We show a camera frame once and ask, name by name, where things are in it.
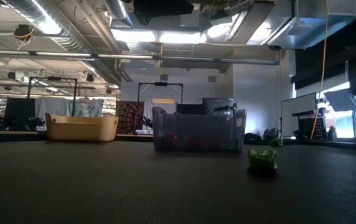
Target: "ceiling vent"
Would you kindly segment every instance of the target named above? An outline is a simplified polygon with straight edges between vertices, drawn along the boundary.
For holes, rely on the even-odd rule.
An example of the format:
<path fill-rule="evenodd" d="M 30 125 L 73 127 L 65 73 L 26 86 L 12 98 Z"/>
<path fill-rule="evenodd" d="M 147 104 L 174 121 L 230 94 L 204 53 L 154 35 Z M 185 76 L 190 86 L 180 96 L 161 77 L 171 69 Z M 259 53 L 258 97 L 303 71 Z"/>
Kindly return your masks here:
<path fill-rule="evenodd" d="M 168 81 L 168 75 L 160 75 L 160 81 Z"/>
<path fill-rule="evenodd" d="M 217 77 L 215 75 L 209 75 L 208 82 L 217 82 Z"/>

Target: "window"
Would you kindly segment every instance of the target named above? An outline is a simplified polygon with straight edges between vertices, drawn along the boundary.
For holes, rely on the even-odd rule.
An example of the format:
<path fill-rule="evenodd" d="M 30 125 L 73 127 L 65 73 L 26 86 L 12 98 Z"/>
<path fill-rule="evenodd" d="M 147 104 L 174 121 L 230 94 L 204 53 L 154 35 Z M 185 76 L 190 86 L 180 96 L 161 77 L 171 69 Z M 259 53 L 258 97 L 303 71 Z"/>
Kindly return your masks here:
<path fill-rule="evenodd" d="M 326 130 L 329 131 L 329 127 L 335 127 L 338 138 L 354 138 L 354 116 L 353 111 L 334 111 L 330 103 L 327 101 L 323 93 L 328 91 L 343 90 L 350 87 L 350 83 L 346 82 L 341 85 L 337 85 L 330 89 L 327 89 L 321 94 L 321 103 L 319 103 L 318 108 L 325 108 L 326 113 Z M 319 98 L 319 93 L 316 93 L 316 100 Z"/>

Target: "clear plastic bin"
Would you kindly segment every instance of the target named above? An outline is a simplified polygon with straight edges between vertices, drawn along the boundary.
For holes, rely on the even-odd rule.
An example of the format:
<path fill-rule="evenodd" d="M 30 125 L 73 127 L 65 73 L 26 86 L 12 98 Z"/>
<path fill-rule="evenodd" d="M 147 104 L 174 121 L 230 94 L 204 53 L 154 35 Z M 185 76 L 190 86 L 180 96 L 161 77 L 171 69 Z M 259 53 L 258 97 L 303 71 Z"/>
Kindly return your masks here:
<path fill-rule="evenodd" d="M 226 115 L 167 114 L 152 109 L 154 147 L 157 150 L 241 151 L 246 110 Z"/>

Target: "table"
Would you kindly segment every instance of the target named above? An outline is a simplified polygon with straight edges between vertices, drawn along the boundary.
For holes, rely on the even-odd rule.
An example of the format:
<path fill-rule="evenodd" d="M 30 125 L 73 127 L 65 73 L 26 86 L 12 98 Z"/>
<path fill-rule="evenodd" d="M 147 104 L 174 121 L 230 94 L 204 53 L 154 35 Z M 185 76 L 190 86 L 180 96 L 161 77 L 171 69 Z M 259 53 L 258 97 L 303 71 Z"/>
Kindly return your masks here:
<path fill-rule="evenodd" d="M 356 223 L 356 150 L 278 148 L 273 178 L 245 151 L 2 142 L 0 223 Z"/>

